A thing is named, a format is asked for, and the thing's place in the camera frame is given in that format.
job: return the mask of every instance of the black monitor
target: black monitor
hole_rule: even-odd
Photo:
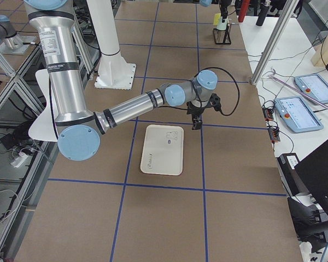
[[[295,170],[299,177],[328,214],[328,140],[301,160]]]

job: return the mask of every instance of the white plate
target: white plate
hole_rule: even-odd
[[[178,176],[182,173],[184,130],[151,124],[146,129],[140,168],[146,174]]]

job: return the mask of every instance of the brown table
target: brown table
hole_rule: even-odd
[[[239,26],[232,45],[212,44],[214,13],[216,5],[122,2],[116,26],[122,55],[137,64],[133,88],[90,82],[85,95],[101,111],[219,66],[239,82],[236,112],[207,110],[202,130],[193,131],[185,112],[156,109],[109,130],[87,161],[58,156],[15,261],[302,261]],[[217,74],[229,112],[236,90]],[[184,129],[180,176],[140,171],[153,123]]]

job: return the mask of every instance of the yellow block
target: yellow block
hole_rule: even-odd
[[[220,13],[214,15],[213,26],[217,26],[218,25],[218,22],[219,22],[220,17],[221,17],[221,14]]]

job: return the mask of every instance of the white table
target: white table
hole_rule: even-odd
[[[257,17],[255,16],[246,16],[244,21],[240,23],[243,40],[246,46],[246,50],[249,55],[257,56],[260,55],[266,44],[267,41],[273,31],[274,26],[277,23],[277,18],[275,17],[267,17],[263,26],[259,27],[256,26]],[[302,28],[298,24],[295,18],[291,18],[284,33],[282,34],[271,59],[274,58],[284,58],[284,57],[292,57],[300,52],[304,52],[309,47],[311,47],[310,41],[307,39],[305,33],[303,32]],[[308,53],[305,55],[300,54],[294,58],[278,60],[278,61],[269,61],[267,67],[264,71],[270,71],[271,69],[275,69],[277,73],[285,75],[285,76],[298,76],[298,75],[306,75],[311,73],[316,73],[318,71],[323,70],[324,68],[321,67],[314,67],[311,64],[311,57],[314,55],[315,50],[311,48]],[[249,56],[249,61],[259,60],[260,57],[252,57]],[[250,62],[250,66],[252,71],[255,70],[257,62]],[[328,82],[328,72],[325,70],[320,73],[320,75]],[[284,78],[281,76],[277,76],[277,78],[286,81],[288,78]],[[293,82],[293,78],[290,78],[287,81],[288,84],[295,86]],[[264,80],[264,86],[274,92],[275,94],[278,93],[280,88],[282,87],[281,84],[275,82],[274,80]],[[259,94],[266,98],[266,100],[273,100],[274,95],[270,92],[266,91],[262,88],[262,81],[260,80],[257,84],[257,90]],[[281,97],[289,97],[289,96],[297,96],[296,92],[290,90],[287,87],[283,87],[282,91],[280,92],[278,98]],[[320,106],[312,105],[310,102],[308,103],[313,110],[322,109]],[[328,139],[328,111],[323,111],[316,113],[318,118],[322,121],[324,125],[324,129],[314,132],[307,132],[307,133],[299,133],[296,134],[292,132],[280,119],[277,117],[277,122],[279,128],[282,132],[286,133],[289,137],[292,138],[294,141],[294,150],[302,160],[308,154],[310,154],[314,149],[316,149],[319,145],[321,145],[325,140]],[[282,133],[280,134],[281,142],[276,143],[274,154],[276,157],[280,156],[282,153],[289,153],[292,147],[291,141]]]

